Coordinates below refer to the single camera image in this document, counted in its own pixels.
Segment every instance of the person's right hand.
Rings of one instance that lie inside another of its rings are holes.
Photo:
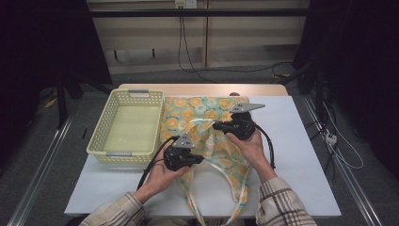
[[[243,157],[258,172],[262,183],[277,177],[266,156],[264,156],[262,135],[258,129],[247,140],[240,140],[231,133],[226,134],[226,136],[233,144],[237,145]]]

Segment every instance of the white tabletop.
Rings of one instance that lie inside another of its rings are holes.
[[[295,104],[289,96],[251,96],[251,103],[266,107],[251,112],[252,119],[273,142],[276,173],[298,194],[315,218],[337,217],[340,209],[328,185]],[[269,156],[266,139],[264,151]],[[65,210],[67,215],[91,213],[98,206],[135,191],[142,169],[109,167],[89,155]],[[255,171],[248,179],[249,192],[243,218],[254,218],[260,181]],[[196,165],[192,185],[194,198],[206,218],[228,218],[234,208],[230,185],[224,176],[205,163]],[[146,216],[194,218],[184,193],[174,182],[167,190],[145,203]]]

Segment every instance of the yellow basket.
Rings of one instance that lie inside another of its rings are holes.
[[[87,152],[102,163],[144,165],[158,147],[164,93],[114,89],[90,139]]]

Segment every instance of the forearm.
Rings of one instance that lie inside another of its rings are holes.
[[[143,205],[134,193],[129,192],[114,202],[98,207],[80,225],[125,225],[126,222],[133,222],[138,226],[144,217]]]
[[[268,180],[259,188],[260,206],[256,213],[258,225],[316,225],[305,211],[302,201],[279,177]]]

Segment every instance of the sleeve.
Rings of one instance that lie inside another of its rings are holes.
[[[258,225],[316,225],[296,193],[279,177],[262,184],[259,197]]]
[[[141,225],[145,217],[143,205],[128,192],[122,198],[104,204],[85,218],[80,226],[96,225]]]

